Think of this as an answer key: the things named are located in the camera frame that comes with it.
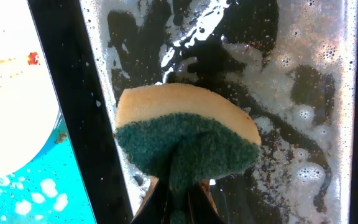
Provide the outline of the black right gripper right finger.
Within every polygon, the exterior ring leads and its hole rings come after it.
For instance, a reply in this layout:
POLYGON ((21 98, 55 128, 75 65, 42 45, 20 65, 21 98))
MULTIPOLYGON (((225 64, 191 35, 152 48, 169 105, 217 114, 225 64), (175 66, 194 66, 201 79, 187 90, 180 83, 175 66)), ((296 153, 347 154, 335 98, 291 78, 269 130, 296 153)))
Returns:
POLYGON ((187 223, 189 224, 223 224, 220 219, 216 204, 212 198, 209 180, 192 186, 187 196, 188 208, 186 212, 187 223))

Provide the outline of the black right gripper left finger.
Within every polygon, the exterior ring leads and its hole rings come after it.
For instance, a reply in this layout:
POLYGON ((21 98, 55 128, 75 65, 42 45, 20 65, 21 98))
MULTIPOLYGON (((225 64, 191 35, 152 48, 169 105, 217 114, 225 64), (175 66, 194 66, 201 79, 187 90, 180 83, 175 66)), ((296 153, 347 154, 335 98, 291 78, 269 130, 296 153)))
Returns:
POLYGON ((151 177, 150 187, 131 224, 168 224, 170 191, 167 183, 151 177))

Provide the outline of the yellow green scrubbing sponge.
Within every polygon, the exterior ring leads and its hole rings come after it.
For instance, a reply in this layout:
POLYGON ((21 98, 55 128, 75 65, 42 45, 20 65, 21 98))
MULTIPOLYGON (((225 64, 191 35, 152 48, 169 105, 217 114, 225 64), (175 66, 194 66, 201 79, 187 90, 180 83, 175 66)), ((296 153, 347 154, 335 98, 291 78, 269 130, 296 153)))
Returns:
POLYGON ((261 145, 245 111, 217 93, 181 83, 124 90, 116 139, 131 164, 176 194, 202 180, 243 173, 261 145))

